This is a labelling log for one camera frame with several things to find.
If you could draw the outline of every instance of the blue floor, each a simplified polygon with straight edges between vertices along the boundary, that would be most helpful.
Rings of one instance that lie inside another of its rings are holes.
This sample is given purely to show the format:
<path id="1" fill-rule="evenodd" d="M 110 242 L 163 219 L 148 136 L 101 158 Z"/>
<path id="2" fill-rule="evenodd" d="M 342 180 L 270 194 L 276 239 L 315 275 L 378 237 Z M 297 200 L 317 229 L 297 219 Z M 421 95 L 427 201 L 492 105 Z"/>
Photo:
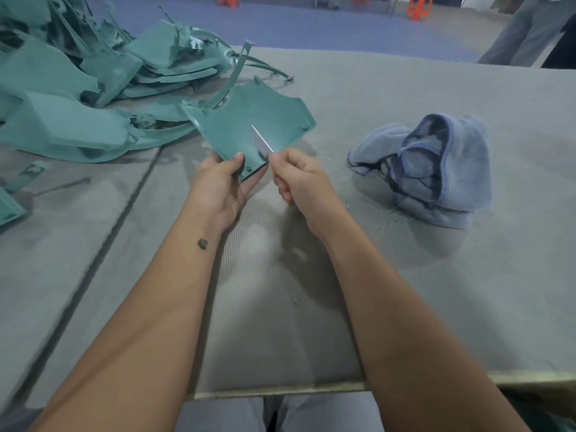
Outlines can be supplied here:
<path id="1" fill-rule="evenodd" d="M 313 9 L 313 0 L 241 0 L 236 9 L 216 0 L 112 0 L 116 19 L 135 35 L 163 18 L 164 8 L 182 21 L 206 28 L 232 45 L 248 39 L 260 47 L 354 50 L 456 62 L 480 56 L 422 22 L 383 13 L 385 3 L 343 3 L 341 10 Z M 90 0 L 103 17 L 102 0 Z"/>

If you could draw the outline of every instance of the forearm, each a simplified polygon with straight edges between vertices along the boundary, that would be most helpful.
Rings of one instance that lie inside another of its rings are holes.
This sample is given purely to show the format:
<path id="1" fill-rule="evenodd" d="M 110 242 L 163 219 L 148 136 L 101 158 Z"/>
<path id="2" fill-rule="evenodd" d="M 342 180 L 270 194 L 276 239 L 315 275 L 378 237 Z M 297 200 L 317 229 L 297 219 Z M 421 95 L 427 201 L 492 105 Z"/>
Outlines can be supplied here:
<path id="1" fill-rule="evenodd" d="M 204 250 L 199 239 L 207 240 Z M 219 240 L 219 232 L 183 210 L 34 431 L 173 430 Z"/>
<path id="2" fill-rule="evenodd" d="M 323 239 L 386 431 L 528 431 L 484 370 L 347 214 Z"/>

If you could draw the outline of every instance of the crumpled towel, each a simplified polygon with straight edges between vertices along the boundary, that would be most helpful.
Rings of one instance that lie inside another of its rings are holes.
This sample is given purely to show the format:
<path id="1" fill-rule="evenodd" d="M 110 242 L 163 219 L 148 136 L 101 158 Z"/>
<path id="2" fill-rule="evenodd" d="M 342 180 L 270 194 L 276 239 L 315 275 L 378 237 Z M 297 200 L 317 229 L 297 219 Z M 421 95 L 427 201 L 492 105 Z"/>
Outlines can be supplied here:
<path id="1" fill-rule="evenodd" d="M 467 229 L 471 214 L 492 201 L 486 138 L 474 116 L 431 113 L 412 131 L 397 123 L 372 131 L 348 162 L 358 174 L 384 174 L 399 208 L 431 224 Z"/>

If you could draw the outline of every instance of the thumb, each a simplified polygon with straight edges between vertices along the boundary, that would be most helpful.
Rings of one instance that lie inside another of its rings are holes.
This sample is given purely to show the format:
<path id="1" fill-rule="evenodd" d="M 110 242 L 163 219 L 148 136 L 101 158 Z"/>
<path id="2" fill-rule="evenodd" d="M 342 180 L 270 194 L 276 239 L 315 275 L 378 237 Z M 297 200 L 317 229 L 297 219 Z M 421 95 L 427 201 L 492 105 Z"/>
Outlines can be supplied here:
<path id="1" fill-rule="evenodd" d="M 234 155 L 234 157 L 230 160 L 225 160 L 222 163 L 219 163 L 218 166 L 220 170 L 222 170 L 226 174 L 234 174 L 238 169 L 242 166 L 244 161 L 244 154 L 238 152 Z"/>
<path id="2" fill-rule="evenodd" d="M 301 171 L 291 163 L 286 162 L 278 153 L 268 154 L 268 162 L 272 167 L 272 171 L 279 175 L 286 183 L 290 182 L 298 176 Z"/>

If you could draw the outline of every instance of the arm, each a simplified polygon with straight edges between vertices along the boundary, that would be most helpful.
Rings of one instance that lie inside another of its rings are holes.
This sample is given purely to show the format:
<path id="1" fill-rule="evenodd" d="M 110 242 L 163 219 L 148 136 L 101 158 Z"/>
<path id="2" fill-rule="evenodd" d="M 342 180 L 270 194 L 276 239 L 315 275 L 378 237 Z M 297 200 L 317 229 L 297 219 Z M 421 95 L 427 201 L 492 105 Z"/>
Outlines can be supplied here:
<path id="1" fill-rule="evenodd" d="M 34 432 L 172 431 L 182 408 L 220 237 L 266 172 L 208 157 L 146 271 L 32 426 Z"/>
<path id="2" fill-rule="evenodd" d="M 529 432 L 484 370 L 346 212 L 320 165 L 271 155 L 274 182 L 334 264 L 386 431 Z"/>

